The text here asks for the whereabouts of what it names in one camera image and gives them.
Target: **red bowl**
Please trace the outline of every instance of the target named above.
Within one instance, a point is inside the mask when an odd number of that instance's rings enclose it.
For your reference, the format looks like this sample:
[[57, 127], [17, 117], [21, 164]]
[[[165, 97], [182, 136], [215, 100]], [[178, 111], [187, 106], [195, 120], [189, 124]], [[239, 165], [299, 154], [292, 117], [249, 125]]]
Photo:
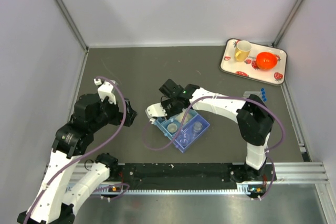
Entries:
[[257, 55], [257, 66], [262, 70], [272, 69], [277, 63], [277, 57], [271, 52], [261, 52]]

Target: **white tray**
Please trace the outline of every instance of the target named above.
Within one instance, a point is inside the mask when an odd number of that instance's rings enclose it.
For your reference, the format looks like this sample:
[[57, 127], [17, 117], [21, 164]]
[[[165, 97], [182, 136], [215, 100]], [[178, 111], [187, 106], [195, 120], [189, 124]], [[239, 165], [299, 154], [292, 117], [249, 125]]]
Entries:
[[[251, 43], [252, 49], [247, 59], [244, 62], [237, 62], [235, 60], [237, 41], [239, 40], [229, 39], [226, 42], [223, 59], [220, 63], [220, 68], [223, 71], [275, 85], [283, 83], [287, 61], [287, 54], [285, 51]], [[275, 54], [278, 57], [277, 65], [270, 70], [259, 69], [256, 64], [256, 58], [260, 52], [271, 52], [272, 54]]]

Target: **blue container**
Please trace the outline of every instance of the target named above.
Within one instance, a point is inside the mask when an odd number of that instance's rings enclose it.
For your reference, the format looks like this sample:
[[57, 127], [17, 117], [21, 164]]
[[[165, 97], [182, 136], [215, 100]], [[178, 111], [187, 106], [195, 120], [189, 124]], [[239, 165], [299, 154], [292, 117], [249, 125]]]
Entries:
[[[196, 111], [189, 110], [188, 114], [190, 114], [192, 118], [182, 127], [181, 132], [173, 143], [182, 153], [184, 153], [210, 126], [210, 124]], [[178, 115], [173, 116], [168, 120], [165, 118], [158, 118], [154, 123], [154, 125], [156, 125], [163, 134], [170, 139], [170, 141], [173, 139], [177, 129], [181, 125], [176, 120], [177, 116]]]

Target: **yellow mug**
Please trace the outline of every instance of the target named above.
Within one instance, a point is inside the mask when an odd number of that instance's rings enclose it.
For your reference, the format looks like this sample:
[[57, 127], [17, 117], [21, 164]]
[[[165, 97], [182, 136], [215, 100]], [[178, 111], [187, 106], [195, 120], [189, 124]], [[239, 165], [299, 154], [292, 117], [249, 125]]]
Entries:
[[251, 52], [252, 45], [246, 40], [238, 41], [235, 51], [235, 59], [238, 62], [243, 62]]

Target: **mug handle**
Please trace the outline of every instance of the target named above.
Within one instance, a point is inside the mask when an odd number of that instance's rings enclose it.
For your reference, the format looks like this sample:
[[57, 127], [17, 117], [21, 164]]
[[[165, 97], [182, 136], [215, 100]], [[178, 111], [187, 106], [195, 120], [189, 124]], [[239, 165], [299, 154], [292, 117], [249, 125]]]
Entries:
[[241, 51], [236, 52], [235, 57], [237, 58], [240, 55]]

